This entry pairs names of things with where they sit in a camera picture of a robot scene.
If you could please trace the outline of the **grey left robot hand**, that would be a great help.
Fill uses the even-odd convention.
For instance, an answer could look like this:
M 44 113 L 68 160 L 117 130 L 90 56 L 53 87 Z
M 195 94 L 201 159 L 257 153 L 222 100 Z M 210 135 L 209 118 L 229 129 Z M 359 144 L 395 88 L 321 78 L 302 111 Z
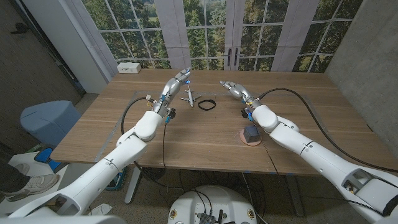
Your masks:
M 153 112 L 159 114 L 161 117 L 164 117 L 167 114 L 169 104 L 180 91 L 181 86 L 186 84 L 186 81 L 190 76 L 190 71 L 190 67 L 181 70 L 165 84 L 159 99 L 154 103 Z

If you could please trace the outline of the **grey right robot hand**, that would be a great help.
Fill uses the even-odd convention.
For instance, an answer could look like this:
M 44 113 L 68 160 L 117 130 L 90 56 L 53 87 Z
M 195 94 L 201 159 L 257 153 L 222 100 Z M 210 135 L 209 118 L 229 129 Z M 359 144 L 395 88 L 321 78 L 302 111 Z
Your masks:
M 257 108 L 262 103 L 253 96 L 243 85 L 231 81 L 220 81 L 220 84 L 226 88 L 235 98 L 242 100 L 246 105 Z

